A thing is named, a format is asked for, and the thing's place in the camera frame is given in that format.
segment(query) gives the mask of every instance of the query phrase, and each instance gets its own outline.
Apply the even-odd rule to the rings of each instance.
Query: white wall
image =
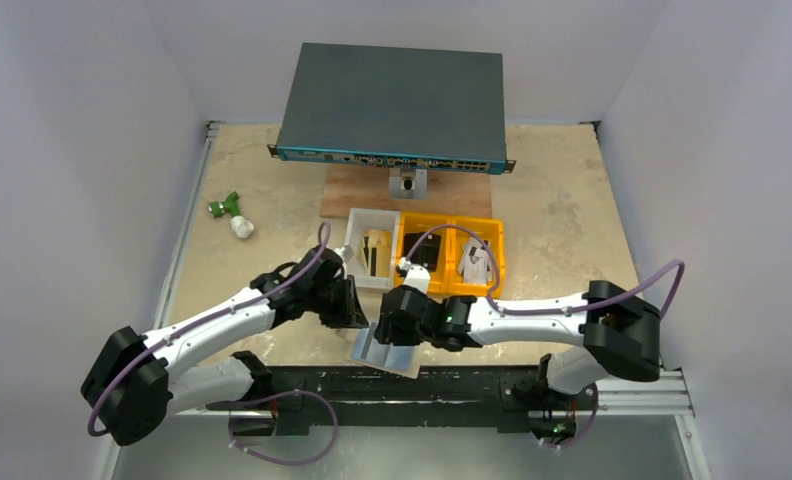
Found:
[[[671,1],[600,134],[716,478],[792,479],[792,1]]]
[[[605,115],[667,0],[146,3],[209,119],[280,122],[302,42],[325,42],[500,52],[510,120],[576,123]]]
[[[145,329],[201,119],[135,0],[0,0],[0,479],[90,478],[79,387]]]

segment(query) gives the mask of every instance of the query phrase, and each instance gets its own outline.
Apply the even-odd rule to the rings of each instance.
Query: metal bracket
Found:
[[[428,198],[428,170],[425,168],[391,168],[390,198],[420,200]]]
[[[708,468],[705,451],[702,449],[699,434],[696,431],[696,419],[690,415],[677,415],[676,427],[679,429],[679,438],[682,442],[682,449],[685,451],[685,459],[691,477],[693,480],[711,480],[711,470]]]

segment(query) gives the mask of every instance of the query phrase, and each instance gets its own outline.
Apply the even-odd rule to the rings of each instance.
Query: black object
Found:
[[[264,293],[272,291],[287,278],[310,263],[318,247],[305,254],[293,266],[287,277],[278,272],[258,275],[249,283]],[[362,328],[369,325],[357,298],[355,277],[342,273],[343,259],[334,251],[326,249],[313,266],[289,288],[272,295],[269,306],[275,310],[272,328],[289,320],[296,320],[305,312],[319,314],[320,322],[328,328]]]
[[[131,327],[119,329],[107,339],[90,373],[81,384],[81,396],[93,406],[120,370],[146,350],[143,339]],[[121,382],[102,405],[99,418],[121,446],[145,437],[166,416],[169,375],[165,365],[149,356]]]
[[[403,257],[408,256],[411,248],[413,248],[414,244],[416,244],[420,238],[422,238],[422,236],[422,233],[405,234],[404,239],[402,240]],[[414,252],[414,256],[408,260],[415,265],[422,265],[429,272],[437,270],[437,259],[440,257],[440,242],[440,235],[432,233],[429,235],[429,238],[426,238],[425,241],[423,241],[423,243],[417,248],[417,251]],[[399,272],[399,275],[402,277],[405,276],[405,274],[402,272]]]
[[[300,160],[446,158],[502,173],[502,55],[303,43],[276,144],[273,156],[293,148]]]
[[[424,366],[416,379],[354,366],[275,366],[270,371],[274,391],[319,393],[332,404],[341,426],[489,427],[551,438],[558,436],[551,426],[563,421],[573,400],[581,410],[593,408],[584,392],[561,396],[538,388],[539,367],[534,365]],[[227,405],[208,408],[227,410]],[[279,400],[278,412],[277,422],[232,418],[232,430],[244,436],[306,435],[312,426],[331,425],[327,410],[306,397]]]
[[[590,282],[584,298],[601,302],[625,290],[604,280]],[[391,345],[418,345],[457,352],[481,347],[469,336],[470,306],[476,297],[449,297],[438,303],[419,290],[401,285],[385,293],[381,302],[376,340]],[[637,297],[591,310],[580,325],[583,346],[605,370],[619,378],[654,382],[660,376],[661,313]]]
[[[281,270],[292,265],[293,269],[287,278],[295,275],[301,270],[300,265],[311,262],[317,249],[314,247],[308,251],[299,264],[284,264],[273,272],[259,275],[249,287],[264,293],[272,291],[286,280]],[[343,260],[335,252],[326,249],[293,285],[270,297],[269,306],[276,312],[272,328],[295,320],[307,311],[319,314],[320,322],[328,328],[368,326],[358,302],[355,278],[351,275],[343,278],[342,273]],[[117,330],[108,338],[81,385],[81,396],[90,406],[96,404],[113,378],[146,350],[144,340],[130,327]],[[290,385],[276,384],[269,376],[269,371],[253,357],[251,354],[237,357],[249,367],[252,378],[256,380],[253,390],[249,392],[252,398],[261,398],[263,393],[270,392],[272,388],[292,390]],[[166,405],[171,398],[165,359],[159,361],[154,355],[149,355],[114,388],[102,405],[99,419],[118,445],[130,445],[157,428],[166,416]]]
[[[473,296],[455,296],[438,303],[414,287],[400,285],[382,295],[379,323],[373,332],[382,344],[419,345],[423,341],[450,352],[481,347],[468,335]]]
[[[590,282],[585,298],[596,303],[625,290],[604,280]],[[615,377],[654,382],[660,376],[661,312],[651,303],[632,297],[587,314],[584,348]]]

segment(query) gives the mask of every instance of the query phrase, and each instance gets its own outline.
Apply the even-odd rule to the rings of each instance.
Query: cable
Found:
[[[296,280],[298,280],[302,275],[308,272],[311,267],[316,263],[317,260],[322,256],[323,252],[325,252],[326,245],[328,244],[328,240],[331,238],[331,224],[328,222],[322,222],[319,226],[319,230],[317,230],[317,240],[319,241],[319,248],[317,249],[316,253],[314,254],[311,261],[305,264],[295,275],[288,278],[284,283],[278,285],[274,289],[270,290],[269,292],[259,295],[251,300],[247,300],[245,302],[240,302],[235,308],[246,308],[252,305],[255,305],[264,299],[267,299],[278,292],[286,289],[290,285],[293,284]],[[92,437],[101,437],[102,435],[106,435],[108,433],[108,429],[96,430],[96,420],[99,418],[99,414],[101,413],[102,407],[104,406],[105,402],[107,402],[108,398],[110,398],[110,394],[113,393],[113,390],[122,383],[122,380],[131,373],[137,365],[142,363],[146,360],[150,355],[172,343],[173,340],[180,338],[182,335],[186,334],[187,332],[199,328],[202,325],[215,320],[227,313],[231,313],[231,309],[226,307],[221,310],[217,310],[215,312],[206,314],[203,317],[200,317],[191,323],[188,323],[184,327],[173,331],[169,337],[159,340],[154,345],[147,347],[145,350],[140,352],[139,355],[134,357],[125,367],[113,377],[113,380],[110,381],[107,387],[102,391],[102,394],[99,396],[99,399],[96,400],[96,403],[93,405],[93,411],[90,413],[90,420],[87,422],[87,433],[90,434]]]
[[[471,237],[478,240],[479,243],[481,243],[482,245],[486,245],[486,242],[482,240],[477,233],[473,232],[469,228],[462,227],[460,225],[453,225],[451,223],[445,223],[429,229],[419,239],[417,239],[416,243],[414,243],[414,246],[411,247],[411,250],[408,251],[408,255],[406,255],[406,258],[408,259],[413,258],[414,253],[417,251],[417,248],[419,248],[422,242],[425,241],[425,239],[428,238],[429,235],[436,232],[437,230],[441,230],[444,228],[454,228],[456,230],[465,232],[469,234]],[[664,315],[666,315],[667,313],[667,310],[670,308],[670,305],[673,303],[673,298],[676,296],[676,291],[679,289],[679,283],[682,280],[682,275],[684,275],[685,273],[685,262],[683,262],[682,260],[672,260],[663,267],[661,267],[661,269],[655,272],[655,274],[653,274],[651,277],[644,280],[637,287],[627,292],[623,292],[619,295],[616,295],[614,297],[602,300],[600,302],[581,305],[578,307],[538,308],[533,310],[507,310],[500,307],[499,304],[496,303],[496,300],[493,298],[493,292],[495,292],[500,286],[501,272],[499,270],[499,264],[496,262],[496,256],[493,254],[493,250],[488,248],[487,253],[488,253],[488,257],[490,258],[490,264],[493,267],[493,280],[494,280],[493,286],[487,290],[487,295],[486,295],[487,303],[490,304],[490,307],[492,309],[496,310],[501,314],[506,314],[506,315],[557,315],[557,314],[570,315],[573,313],[588,312],[591,310],[610,307],[611,305],[616,305],[617,303],[620,303],[624,300],[628,300],[634,297],[638,293],[651,287],[658,280],[661,280],[661,278],[664,275],[666,275],[670,270],[677,268],[676,276],[673,278],[673,285],[670,287],[670,291],[667,293],[667,299],[664,300],[664,305],[661,307],[661,318],[663,319]]]
[[[296,262],[285,262],[275,267],[275,270],[273,270],[272,273],[281,273],[283,270],[286,270],[290,267],[295,267],[296,265],[298,265]]]
[[[588,417],[587,423],[585,423],[581,431],[576,432],[576,436],[571,438],[570,441],[564,444],[563,447],[561,445],[557,445],[558,448],[570,448],[573,446],[573,444],[581,440],[582,437],[584,437],[584,435],[590,431],[590,427],[593,426],[593,421],[596,420],[596,411],[599,410],[599,388],[596,386],[596,383],[594,383],[593,387],[590,388],[593,388],[593,411],[590,412],[590,417]]]
[[[231,405],[242,408],[251,408],[261,403],[269,402],[272,400],[278,400],[279,398],[290,397],[295,395],[304,395],[306,397],[311,397],[318,400],[323,405],[325,405],[325,408],[328,410],[328,414],[331,416],[331,438],[328,440],[328,443],[325,445],[325,447],[322,450],[320,450],[316,455],[310,456],[308,458],[303,458],[301,460],[285,460],[283,458],[275,458],[275,457],[270,457],[269,455],[264,455],[263,453],[259,453],[254,450],[251,450],[249,447],[237,441],[237,437],[234,436],[234,432],[231,430],[230,425],[228,427],[228,436],[229,438],[231,438],[231,444],[228,447],[229,448],[236,447],[241,452],[248,453],[253,457],[260,458],[261,460],[266,460],[267,462],[270,463],[275,463],[277,465],[284,465],[288,467],[299,467],[302,465],[307,465],[309,463],[314,463],[320,458],[324,457],[325,454],[327,454],[331,450],[331,447],[334,446],[334,442],[337,441],[337,412],[334,411],[334,407],[328,402],[328,400],[323,398],[321,395],[316,394],[314,392],[308,392],[305,390],[293,390],[291,392],[276,393],[275,395],[259,398],[257,400],[250,400],[246,402],[231,402]]]

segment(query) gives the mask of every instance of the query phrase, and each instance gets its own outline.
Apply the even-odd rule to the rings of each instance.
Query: plastic container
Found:
[[[396,246],[396,261],[402,257],[405,242],[404,236],[409,233],[425,233],[428,229],[436,227],[443,223],[451,223],[452,217],[446,215],[434,215],[431,213],[411,213],[403,212],[399,222],[399,241]],[[449,280],[449,275],[457,266],[455,258],[451,257],[452,249],[450,244],[454,239],[454,234],[451,229],[439,230],[434,233],[440,235],[440,254],[437,256],[437,266],[431,272],[431,282],[428,285],[428,293],[435,295],[446,294],[446,284]],[[404,282],[404,279],[396,274],[394,270],[393,286],[398,287]]]
[[[496,263],[499,265],[501,273],[501,283],[499,288],[493,292],[493,298],[499,298],[502,294],[502,287],[505,285],[505,228],[501,220],[494,220],[492,218],[477,218],[477,217],[450,217],[449,223],[460,225],[469,228],[477,233],[482,240],[490,242],[490,249],[496,257]],[[461,256],[463,255],[464,244],[470,236],[460,230],[450,229],[453,232],[452,241],[449,245],[449,257],[454,259],[452,271],[447,275],[447,284],[444,291],[447,295],[475,295],[476,297],[483,297],[487,295],[487,291],[493,286],[496,281],[494,278],[488,282],[487,285],[474,285],[464,283],[464,276],[458,273],[458,263],[460,263]]]
[[[401,214],[390,210],[370,210],[366,208],[353,208],[349,210],[349,223],[346,226],[346,245],[355,252],[346,262],[346,273],[355,276],[355,286],[367,290],[389,290],[393,288],[393,275],[396,272],[397,239],[401,240],[399,228]],[[367,275],[361,262],[358,260],[358,249],[361,248],[361,238],[364,232],[370,229],[385,230],[393,234],[390,251],[390,273],[386,277],[373,277]]]

